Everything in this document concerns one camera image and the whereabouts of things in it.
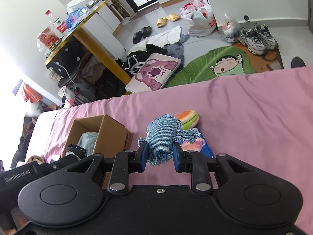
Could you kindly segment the black stitched plush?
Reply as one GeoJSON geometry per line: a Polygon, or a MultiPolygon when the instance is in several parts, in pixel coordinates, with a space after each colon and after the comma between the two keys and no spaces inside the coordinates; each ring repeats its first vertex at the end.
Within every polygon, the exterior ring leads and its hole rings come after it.
{"type": "Polygon", "coordinates": [[[74,144],[70,144],[66,150],[65,150],[65,155],[74,155],[78,158],[78,160],[82,160],[84,158],[87,157],[86,154],[86,149],[78,146],[78,145],[74,145],[74,144]]]}

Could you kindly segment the blue planet print packet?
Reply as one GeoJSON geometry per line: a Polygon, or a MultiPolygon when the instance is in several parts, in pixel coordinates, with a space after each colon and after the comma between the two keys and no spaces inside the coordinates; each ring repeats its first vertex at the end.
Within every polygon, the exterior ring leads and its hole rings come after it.
{"type": "Polygon", "coordinates": [[[177,140],[180,147],[183,151],[197,151],[204,154],[206,158],[215,158],[211,148],[209,147],[208,143],[206,142],[203,134],[199,130],[198,138],[194,143],[189,143],[187,141],[183,141],[181,139],[177,140]]]}

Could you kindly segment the brown cardboard box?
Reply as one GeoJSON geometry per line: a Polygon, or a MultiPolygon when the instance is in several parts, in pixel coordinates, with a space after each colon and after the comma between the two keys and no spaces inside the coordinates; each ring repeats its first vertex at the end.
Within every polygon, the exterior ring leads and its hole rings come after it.
{"type": "Polygon", "coordinates": [[[106,158],[112,158],[118,152],[128,150],[132,141],[131,132],[108,115],[78,118],[73,121],[62,156],[66,155],[66,148],[69,145],[78,144],[84,133],[97,133],[91,153],[101,153],[106,158]]]}

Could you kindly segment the burger plush toy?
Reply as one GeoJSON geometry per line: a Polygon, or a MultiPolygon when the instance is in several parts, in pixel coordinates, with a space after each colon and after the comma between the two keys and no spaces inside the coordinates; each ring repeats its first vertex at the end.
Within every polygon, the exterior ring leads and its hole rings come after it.
{"type": "Polygon", "coordinates": [[[178,114],[176,118],[181,122],[181,128],[183,130],[194,128],[200,119],[199,114],[193,110],[184,111],[178,114]]]}

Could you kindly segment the grey fluffy plush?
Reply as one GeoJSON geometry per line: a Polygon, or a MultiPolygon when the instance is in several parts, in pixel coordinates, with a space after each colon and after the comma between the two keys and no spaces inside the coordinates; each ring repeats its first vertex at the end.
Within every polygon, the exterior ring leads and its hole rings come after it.
{"type": "Polygon", "coordinates": [[[77,145],[86,150],[86,155],[90,156],[93,154],[94,147],[97,141],[97,132],[85,132],[81,135],[77,145]]]}

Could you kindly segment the green leaf cartoon rug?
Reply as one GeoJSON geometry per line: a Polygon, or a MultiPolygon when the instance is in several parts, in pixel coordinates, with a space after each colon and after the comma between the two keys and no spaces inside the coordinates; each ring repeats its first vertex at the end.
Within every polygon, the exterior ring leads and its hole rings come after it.
{"type": "Polygon", "coordinates": [[[256,70],[250,65],[246,51],[235,45],[225,46],[210,50],[207,54],[191,61],[172,76],[165,87],[198,83],[221,76],[253,73],[256,73],[256,70]]]}

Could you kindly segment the black polka dot chair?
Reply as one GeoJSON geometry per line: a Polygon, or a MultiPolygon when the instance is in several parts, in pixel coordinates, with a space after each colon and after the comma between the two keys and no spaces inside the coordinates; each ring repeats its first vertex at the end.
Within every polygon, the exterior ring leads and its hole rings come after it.
{"type": "Polygon", "coordinates": [[[61,88],[72,84],[71,80],[74,81],[82,76],[82,69],[92,57],[93,54],[89,50],[75,37],[71,37],[46,67],[59,77],[56,81],[61,88]]]}

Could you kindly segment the black sandal near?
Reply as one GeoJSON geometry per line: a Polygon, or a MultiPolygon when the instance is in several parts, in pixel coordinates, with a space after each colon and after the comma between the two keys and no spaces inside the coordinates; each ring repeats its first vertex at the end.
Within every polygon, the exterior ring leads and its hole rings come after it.
{"type": "Polygon", "coordinates": [[[132,39],[133,44],[139,43],[142,39],[142,36],[143,36],[142,31],[135,32],[132,39]]]}

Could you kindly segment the black sandal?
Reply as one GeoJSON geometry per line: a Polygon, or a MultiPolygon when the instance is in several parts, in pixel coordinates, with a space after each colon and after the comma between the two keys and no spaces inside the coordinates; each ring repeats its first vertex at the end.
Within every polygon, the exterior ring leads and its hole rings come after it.
{"type": "Polygon", "coordinates": [[[152,28],[150,26],[142,28],[142,38],[145,39],[152,34],[152,28]]]}
{"type": "Polygon", "coordinates": [[[142,36],[143,36],[142,31],[135,32],[132,39],[133,44],[139,43],[142,39],[142,36]]]}

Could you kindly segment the left grey sneaker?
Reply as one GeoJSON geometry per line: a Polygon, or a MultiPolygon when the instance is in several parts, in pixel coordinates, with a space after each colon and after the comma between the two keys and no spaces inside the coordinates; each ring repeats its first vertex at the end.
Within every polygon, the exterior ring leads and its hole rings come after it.
{"type": "Polygon", "coordinates": [[[246,28],[241,28],[239,41],[254,55],[261,56],[267,52],[265,44],[261,41],[254,29],[247,30],[246,28]]]}

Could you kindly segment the grey sneaker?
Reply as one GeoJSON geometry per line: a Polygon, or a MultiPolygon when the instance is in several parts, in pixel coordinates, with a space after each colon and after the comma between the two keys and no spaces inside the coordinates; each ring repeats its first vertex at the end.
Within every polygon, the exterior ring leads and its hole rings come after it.
{"type": "Polygon", "coordinates": [[[261,56],[267,52],[265,44],[261,41],[254,29],[247,30],[246,28],[241,28],[239,41],[254,55],[261,56]]]}
{"type": "Polygon", "coordinates": [[[266,24],[255,23],[254,29],[258,37],[261,39],[261,41],[264,43],[268,50],[278,49],[279,44],[275,40],[275,38],[271,35],[269,28],[266,24]]]}

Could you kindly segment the small clear plastic bag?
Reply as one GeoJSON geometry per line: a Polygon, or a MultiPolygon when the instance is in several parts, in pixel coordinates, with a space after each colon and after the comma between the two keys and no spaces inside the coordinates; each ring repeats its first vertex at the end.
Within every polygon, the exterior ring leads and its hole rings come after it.
{"type": "Polygon", "coordinates": [[[224,15],[223,24],[219,27],[219,34],[227,43],[234,44],[239,41],[240,24],[229,14],[224,15]]]}

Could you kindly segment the large white plastic bag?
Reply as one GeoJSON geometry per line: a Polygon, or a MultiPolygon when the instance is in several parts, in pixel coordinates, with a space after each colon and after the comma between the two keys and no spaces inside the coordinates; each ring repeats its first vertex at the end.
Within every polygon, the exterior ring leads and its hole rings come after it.
{"type": "Polygon", "coordinates": [[[193,0],[180,9],[180,17],[187,23],[188,34],[206,37],[216,29],[216,19],[206,0],[193,0]]]}

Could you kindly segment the black round floor object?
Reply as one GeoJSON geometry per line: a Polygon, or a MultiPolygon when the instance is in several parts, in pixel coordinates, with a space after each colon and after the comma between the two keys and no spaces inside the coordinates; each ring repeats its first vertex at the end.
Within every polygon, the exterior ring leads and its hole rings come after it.
{"type": "Polygon", "coordinates": [[[305,62],[300,58],[300,57],[294,57],[291,61],[291,68],[300,68],[300,67],[305,67],[306,64],[305,62]]]}

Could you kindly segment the clear water bottle red cap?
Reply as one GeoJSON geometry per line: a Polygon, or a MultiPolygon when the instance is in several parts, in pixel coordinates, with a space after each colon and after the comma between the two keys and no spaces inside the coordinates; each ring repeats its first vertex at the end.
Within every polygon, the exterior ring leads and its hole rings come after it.
{"type": "Polygon", "coordinates": [[[56,16],[51,10],[47,10],[45,14],[48,17],[49,22],[55,27],[58,28],[61,25],[62,20],[60,17],[56,16]]]}

